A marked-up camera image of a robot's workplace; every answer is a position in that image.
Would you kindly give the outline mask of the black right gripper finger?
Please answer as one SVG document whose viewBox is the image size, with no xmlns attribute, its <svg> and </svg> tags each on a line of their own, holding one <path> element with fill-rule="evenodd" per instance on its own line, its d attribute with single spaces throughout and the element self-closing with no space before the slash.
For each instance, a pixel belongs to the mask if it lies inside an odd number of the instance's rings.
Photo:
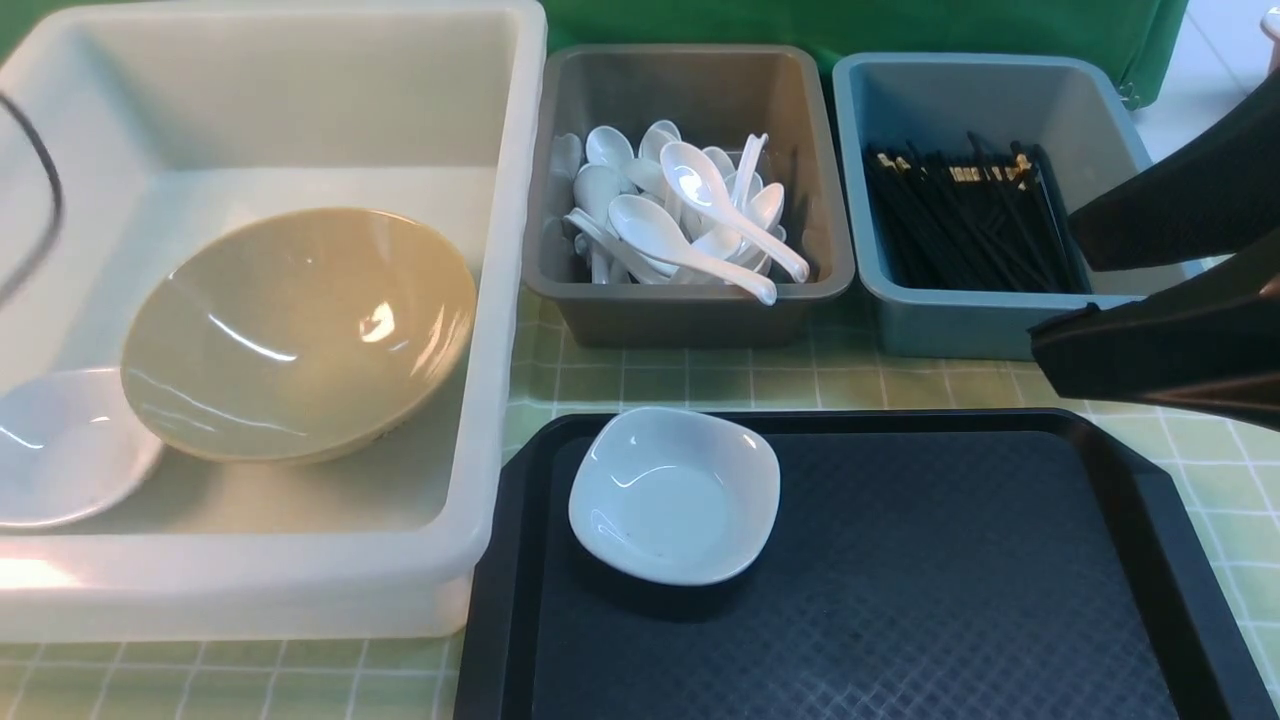
<svg viewBox="0 0 1280 720">
<path fill-rule="evenodd" d="M 1277 224 L 1277 73 L 1184 147 L 1069 217 L 1098 272 L 1229 255 L 1275 273 Z"/>
<path fill-rule="evenodd" d="M 1030 328 L 1064 398 L 1172 407 L 1279 428 L 1279 237 L 1151 296 Z"/>
</svg>

